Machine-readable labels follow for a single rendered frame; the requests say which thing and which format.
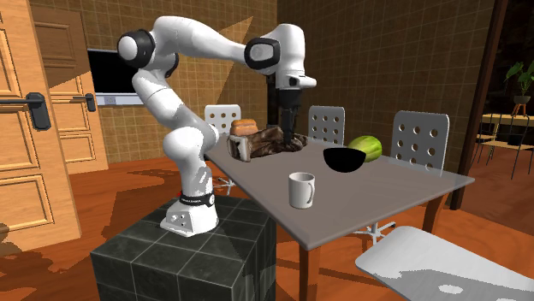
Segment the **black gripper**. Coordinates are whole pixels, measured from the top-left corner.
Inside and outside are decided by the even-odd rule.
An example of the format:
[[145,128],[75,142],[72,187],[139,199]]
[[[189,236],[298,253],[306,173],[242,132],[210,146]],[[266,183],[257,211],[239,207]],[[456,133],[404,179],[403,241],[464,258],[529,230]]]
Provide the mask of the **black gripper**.
[[294,121],[297,107],[300,106],[301,90],[283,90],[276,92],[278,106],[282,109],[283,140],[289,145],[294,136]]

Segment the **grey perforated chair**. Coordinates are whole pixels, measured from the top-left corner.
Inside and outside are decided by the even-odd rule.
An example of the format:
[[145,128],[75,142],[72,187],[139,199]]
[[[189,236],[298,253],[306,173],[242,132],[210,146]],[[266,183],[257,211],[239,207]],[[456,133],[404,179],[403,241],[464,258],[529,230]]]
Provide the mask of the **grey perforated chair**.
[[[424,166],[427,170],[443,170],[447,149],[450,120],[447,114],[401,110],[395,114],[390,156]],[[366,234],[372,243],[384,237],[382,231],[395,227],[394,221],[378,227],[378,223],[366,227]]]
[[345,109],[313,105],[308,111],[308,136],[315,140],[344,144]]

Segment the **toaster with bread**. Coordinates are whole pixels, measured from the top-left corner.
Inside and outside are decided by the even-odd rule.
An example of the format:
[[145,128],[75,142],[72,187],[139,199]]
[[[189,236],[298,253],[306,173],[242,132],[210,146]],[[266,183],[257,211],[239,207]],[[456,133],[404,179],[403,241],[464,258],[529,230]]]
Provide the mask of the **toaster with bread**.
[[253,119],[235,120],[231,123],[227,138],[228,153],[242,162],[251,161],[252,147],[248,137],[258,132],[257,123]]

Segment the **black bowl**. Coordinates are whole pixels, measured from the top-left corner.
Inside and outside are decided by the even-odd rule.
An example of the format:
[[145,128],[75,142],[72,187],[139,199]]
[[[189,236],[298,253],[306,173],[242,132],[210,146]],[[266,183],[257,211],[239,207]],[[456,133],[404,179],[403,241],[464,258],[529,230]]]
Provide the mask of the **black bowl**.
[[351,173],[363,165],[366,154],[352,148],[332,147],[323,150],[323,159],[332,170]]

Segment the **white perforated chair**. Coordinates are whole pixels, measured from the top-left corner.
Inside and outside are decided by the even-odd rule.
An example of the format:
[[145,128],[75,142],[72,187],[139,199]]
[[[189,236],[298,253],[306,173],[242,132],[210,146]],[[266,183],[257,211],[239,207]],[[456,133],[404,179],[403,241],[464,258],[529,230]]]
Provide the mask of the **white perforated chair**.
[[229,136],[231,123],[240,119],[241,109],[238,104],[211,104],[205,106],[205,121],[219,132],[224,145]]

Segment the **white mug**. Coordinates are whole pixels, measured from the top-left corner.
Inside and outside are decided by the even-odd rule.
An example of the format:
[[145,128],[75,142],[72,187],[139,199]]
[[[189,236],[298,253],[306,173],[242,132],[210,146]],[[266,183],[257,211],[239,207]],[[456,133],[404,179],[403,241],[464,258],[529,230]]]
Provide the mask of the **white mug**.
[[305,172],[295,172],[288,176],[289,204],[296,209],[308,209],[315,195],[315,176]]

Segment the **green melon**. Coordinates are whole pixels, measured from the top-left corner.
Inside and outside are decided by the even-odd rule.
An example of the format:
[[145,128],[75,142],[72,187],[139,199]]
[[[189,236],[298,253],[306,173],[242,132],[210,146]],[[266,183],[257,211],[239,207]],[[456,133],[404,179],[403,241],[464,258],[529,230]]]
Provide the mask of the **green melon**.
[[383,153],[380,140],[370,135],[360,136],[352,140],[347,147],[363,151],[366,154],[365,162],[377,160]]

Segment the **grey dining table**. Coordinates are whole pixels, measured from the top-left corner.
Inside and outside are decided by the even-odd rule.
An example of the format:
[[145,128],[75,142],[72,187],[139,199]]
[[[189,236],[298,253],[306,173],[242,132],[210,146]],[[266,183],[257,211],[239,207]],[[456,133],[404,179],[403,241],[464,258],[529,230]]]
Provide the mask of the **grey dining table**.
[[[352,173],[338,173],[323,159],[325,146],[312,140],[298,152],[241,162],[229,155],[226,138],[220,138],[207,153],[213,164],[299,243],[299,301],[317,300],[321,245],[420,204],[427,206],[423,229],[433,232],[448,194],[473,182],[461,174],[387,156]],[[316,192],[309,209],[289,204],[288,180],[294,172],[315,177]]]

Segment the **dark tiled robot stand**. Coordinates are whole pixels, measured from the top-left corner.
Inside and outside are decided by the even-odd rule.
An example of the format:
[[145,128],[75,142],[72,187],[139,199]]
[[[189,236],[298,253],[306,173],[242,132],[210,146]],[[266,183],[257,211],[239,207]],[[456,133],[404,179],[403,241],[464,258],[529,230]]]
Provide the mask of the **dark tiled robot stand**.
[[216,197],[218,225],[190,238],[159,225],[167,204],[91,253],[100,301],[276,301],[276,223]]

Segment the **wooden panel door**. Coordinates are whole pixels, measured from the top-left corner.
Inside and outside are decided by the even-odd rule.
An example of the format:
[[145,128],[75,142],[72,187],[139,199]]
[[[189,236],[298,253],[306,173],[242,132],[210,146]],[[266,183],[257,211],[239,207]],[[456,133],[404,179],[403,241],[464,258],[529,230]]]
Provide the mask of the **wooden panel door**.
[[0,0],[0,257],[81,236],[28,0]]
[[69,173],[108,168],[80,14],[32,8],[52,108]]

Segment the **potted green plant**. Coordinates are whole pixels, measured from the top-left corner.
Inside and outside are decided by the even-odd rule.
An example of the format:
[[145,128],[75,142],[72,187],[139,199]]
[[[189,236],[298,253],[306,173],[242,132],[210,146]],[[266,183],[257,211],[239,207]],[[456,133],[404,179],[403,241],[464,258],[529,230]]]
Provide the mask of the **potted green plant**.
[[526,105],[530,101],[531,97],[526,93],[529,91],[531,84],[534,82],[534,60],[530,63],[528,69],[524,70],[523,62],[516,62],[506,73],[505,81],[517,76],[517,83],[519,85],[520,94],[513,98],[514,108],[511,116],[515,116],[522,109],[522,115],[526,115]]

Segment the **black wall television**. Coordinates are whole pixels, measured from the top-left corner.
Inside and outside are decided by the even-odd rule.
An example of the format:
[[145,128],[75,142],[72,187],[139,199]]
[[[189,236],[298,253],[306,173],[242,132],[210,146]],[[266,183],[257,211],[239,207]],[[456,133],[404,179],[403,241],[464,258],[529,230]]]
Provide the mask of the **black wall television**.
[[132,86],[136,68],[129,67],[116,50],[87,50],[98,106],[142,105]]

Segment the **dark frame chair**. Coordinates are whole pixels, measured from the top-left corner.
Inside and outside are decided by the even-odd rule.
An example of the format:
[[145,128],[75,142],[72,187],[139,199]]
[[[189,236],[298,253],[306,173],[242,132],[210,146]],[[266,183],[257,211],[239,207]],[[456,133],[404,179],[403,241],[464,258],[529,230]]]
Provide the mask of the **dark frame chair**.
[[484,147],[489,148],[486,163],[493,158],[496,148],[503,148],[516,151],[513,163],[511,179],[514,177],[515,169],[521,151],[531,153],[528,171],[531,172],[532,158],[534,157],[534,144],[525,143],[525,137],[529,129],[534,129],[534,117],[528,115],[505,115],[505,114],[482,114],[476,136],[476,148],[471,164],[480,162]]

